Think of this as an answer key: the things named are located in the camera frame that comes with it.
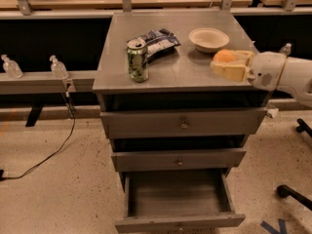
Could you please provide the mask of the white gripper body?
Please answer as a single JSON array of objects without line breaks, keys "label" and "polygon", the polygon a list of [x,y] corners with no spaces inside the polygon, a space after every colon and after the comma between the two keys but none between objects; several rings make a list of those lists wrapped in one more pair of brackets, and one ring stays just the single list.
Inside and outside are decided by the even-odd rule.
[{"label": "white gripper body", "polygon": [[277,88],[287,56],[264,52],[253,57],[247,80],[257,89],[274,91]]}]

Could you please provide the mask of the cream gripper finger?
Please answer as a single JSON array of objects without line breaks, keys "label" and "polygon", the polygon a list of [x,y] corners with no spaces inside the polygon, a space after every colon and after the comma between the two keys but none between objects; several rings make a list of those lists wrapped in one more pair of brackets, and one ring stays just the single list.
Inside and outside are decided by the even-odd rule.
[{"label": "cream gripper finger", "polygon": [[243,82],[247,79],[249,69],[243,64],[230,64],[228,62],[211,62],[211,68],[215,75],[235,82]]},{"label": "cream gripper finger", "polygon": [[244,65],[249,65],[254,57],[254,53],[251,51],[236,51],[236,60]]}]

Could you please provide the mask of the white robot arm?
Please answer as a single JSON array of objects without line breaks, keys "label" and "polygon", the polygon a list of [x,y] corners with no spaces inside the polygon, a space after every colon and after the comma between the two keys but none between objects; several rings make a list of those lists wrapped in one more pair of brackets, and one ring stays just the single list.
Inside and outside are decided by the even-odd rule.
[{"label": "white robot arm", "polygon": [[291,95],[306,106],[312,104],[312,61],[283,53],[218,51],[211,62],[214,74],[235,82],[248,81],[255,88]]}]

